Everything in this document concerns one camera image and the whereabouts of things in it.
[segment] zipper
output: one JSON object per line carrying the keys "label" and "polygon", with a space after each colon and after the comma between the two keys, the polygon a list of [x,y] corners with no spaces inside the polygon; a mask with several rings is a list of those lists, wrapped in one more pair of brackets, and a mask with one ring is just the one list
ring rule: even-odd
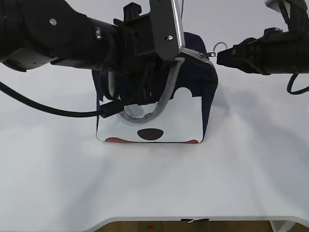
{"label": "zipper", "polygon": [[201,53],[201,52],[198,52],[198,51],[195,51],[195,50],[192,50],[192,49],[188,49],[188,48],[185,48],[182,53],[185,53],[199,61],[202,61],[204,63],[207,63],[207,64],[210,64],[211,66],[214,66],[214,64],[209,60],[209,58],[204,54],[204,53]]}

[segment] robotic arm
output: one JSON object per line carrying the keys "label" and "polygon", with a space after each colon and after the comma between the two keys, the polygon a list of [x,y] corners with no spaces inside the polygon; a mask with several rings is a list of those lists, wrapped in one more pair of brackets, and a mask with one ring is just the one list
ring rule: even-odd
{"label": "robotic arm", "polygon": [[294,95],[307,92],[309,88],[292,92],[298,74],[309,73],[309,17],[306,2],[266,0],[265,3],[282,14],[289,31],[266,29],[261,38],[248,38],[233,48],[218,53],[217,63],[246,73],[292,73],[288,92]]}
{"label": "robotic arm", "polygon": [[0,62],[7,67],[26,72],[51,63],[97,70],[102,89],[109,87],[109,71],[119,76],[128,73],[140,83],[130,98],[121,101],[110,96],[115,101],[87,113],[41,105],[1,82],[0,90],[60,116],[109,117],[122,112],[140,95],[154,69],[173,63],[184,47],[176,0],[150,0],[150,6],[151,11],[141,15],[141,6],[131,3],[124,8],[124,20],[115,19],[110,25],[74,11],[65,0],[0,0]]}

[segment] bag handle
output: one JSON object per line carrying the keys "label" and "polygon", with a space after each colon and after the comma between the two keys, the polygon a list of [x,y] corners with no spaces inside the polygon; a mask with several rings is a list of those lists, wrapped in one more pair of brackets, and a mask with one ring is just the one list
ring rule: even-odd
{"label": "bag handle", "polygon": [[165,110],[172,94],[173,91],[175,89],[176,86],[176,82],[177,82],[177,77],[179,74],[179,71],[183,65],[183,63],[185,62],[185,58],[176,58],[176,65],[174,67],[171,67],[170,71],[169,71],[169,76],[168,76],[168,80],[164,89],[164,92],[155,108],[155,110],[152,113],[148,113],[146,114],[144,117],[142,118],[136,118],[136,117],[132,117],[130,116],[127,112],[126,109],[121,112],[119,115],[126,120],[127,122],[130,123],[134,123],[134,124],[146,124],[149,123],[153,120],[155,120],[157,117],[159,117],[163,111]]}

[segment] navy blue bag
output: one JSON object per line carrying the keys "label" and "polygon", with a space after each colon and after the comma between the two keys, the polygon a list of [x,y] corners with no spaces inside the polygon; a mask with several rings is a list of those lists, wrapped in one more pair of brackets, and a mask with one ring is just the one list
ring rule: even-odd
{"label": "navy blue bag", "polygon": [[[97,120],[97,138],[114,143],[188,143],[198,144],[204,140],[211,104],[218,87],[218,76],[213,64],[205,58],[203,40],[194,34],[185,33],[186,50],[178,57],[185,58],[181,66],[172,97],[163,113],[147,124],[134,124],[120,115]],[[152,97],[159,101],[170,68],[154,73]],[[100,72],[93,71],[97,91],[98,109],[109,102],[104,97]],[[134,87],[127,77],[121,77],[120,97],[132,95]],[[132,105],[126,111],[132,117],[143,117],[154,111],[155,104]]]}

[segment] white tabletop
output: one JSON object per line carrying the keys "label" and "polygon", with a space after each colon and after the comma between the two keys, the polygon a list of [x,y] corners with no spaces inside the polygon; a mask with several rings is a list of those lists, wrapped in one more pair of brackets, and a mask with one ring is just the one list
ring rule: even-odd
{"label": "white tabletop", "polygon": [[[70,0],[106,22],[130,0]],[[147,2],[137,0],[146,9]],[[263,0],[187,0],[186,31],[210,50],[282,27]],[[93,231],[115,220],[294,220],[309,226],[309,94],[289,75],[217,67],[220,84],[201,145],[106,144],[96,119],[52,116],[0,94],[0,231]],[[96,107],[91,73],[1,66],[1,81],[50,106]],[[309,84],[300,78],[295,87]]]}

